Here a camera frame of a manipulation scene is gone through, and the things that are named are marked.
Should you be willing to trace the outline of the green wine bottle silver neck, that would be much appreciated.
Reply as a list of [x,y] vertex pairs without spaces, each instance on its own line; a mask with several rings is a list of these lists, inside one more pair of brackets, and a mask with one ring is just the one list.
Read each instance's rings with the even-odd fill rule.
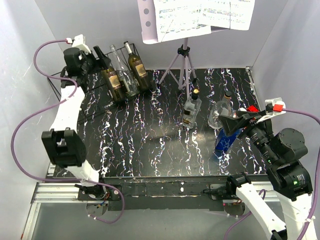
[[122,85],[116,71],[112,67],[110,67],[108,69],[102,69],[101,73],[106,81],[106,85],[110,92],[112,101],[114,103],[123,102],[126,98],[126,95],[122,89]]

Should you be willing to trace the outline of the small clear glass bottle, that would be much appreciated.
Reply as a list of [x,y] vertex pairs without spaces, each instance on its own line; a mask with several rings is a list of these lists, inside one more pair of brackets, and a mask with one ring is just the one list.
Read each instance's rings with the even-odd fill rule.
[[222,122],[219,120],[220,115],[229,117],[232,115],[231,96],[232,93],[226,91],[223,98],[212,106],[207,121],[212,129],[219,130],[223,127]]

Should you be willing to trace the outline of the blue square bottle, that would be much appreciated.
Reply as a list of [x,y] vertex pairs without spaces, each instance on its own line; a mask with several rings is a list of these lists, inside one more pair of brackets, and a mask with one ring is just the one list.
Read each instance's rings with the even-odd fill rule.
[[242,128],[237,129],[231,136],[227,136],[222,128],[215,141],[215,150],[220,152],[226,152],[236,140],[238,135],[242,132]]

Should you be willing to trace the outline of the clear bottle black cap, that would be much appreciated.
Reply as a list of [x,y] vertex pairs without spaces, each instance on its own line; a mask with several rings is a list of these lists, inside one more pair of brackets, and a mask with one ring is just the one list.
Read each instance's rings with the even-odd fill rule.
[[184,104],[182,125],[186,128],[192,129],[196,124],[196,118],[202,104],[199,94],[199,89],[194,88]]

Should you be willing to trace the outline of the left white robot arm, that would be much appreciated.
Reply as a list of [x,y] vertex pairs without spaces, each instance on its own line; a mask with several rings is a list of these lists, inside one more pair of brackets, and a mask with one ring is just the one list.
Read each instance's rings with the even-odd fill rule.
[[72,46],[63,52],[66,66],[60,74],[61,104],[48,131],[41,140],[50,162],[69,171],[76,179],[83,194],[101,200],[107,194],[99,183],[100,175],[87,161],[87,149],[77,133],[78,117],[85,98],[87,76],[96,66],[96,60],[86,46]]

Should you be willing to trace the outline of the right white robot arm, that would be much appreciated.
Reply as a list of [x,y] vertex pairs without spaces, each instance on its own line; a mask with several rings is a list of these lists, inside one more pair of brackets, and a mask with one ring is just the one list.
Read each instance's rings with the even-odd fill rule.
[[273,134],[271,119],[286,112],[285,108],[260,112],[238,110],[237,117],[218,117],[227,136],[241,129],[238,137],[250,138],[262,154],[267,177],[280,201],[285,220],[281,221],[262,200],[245,173],[229,176],[225,188],[230,198],[239,198],[248,206],[269,240],[315,240],[314,212],[320,166],[316,165],[315,181],[311,181],[300,162],[300,158],[308,153],[303,134],[293,128]]

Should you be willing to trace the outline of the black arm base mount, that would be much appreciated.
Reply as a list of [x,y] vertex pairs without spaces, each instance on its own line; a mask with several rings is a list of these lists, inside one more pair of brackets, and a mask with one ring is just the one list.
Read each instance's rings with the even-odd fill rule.
[[226,176],[102,177],[101,183],[120,190],[110,193],[109,211],[185,210],[223,211],[239,200],[226,191]]

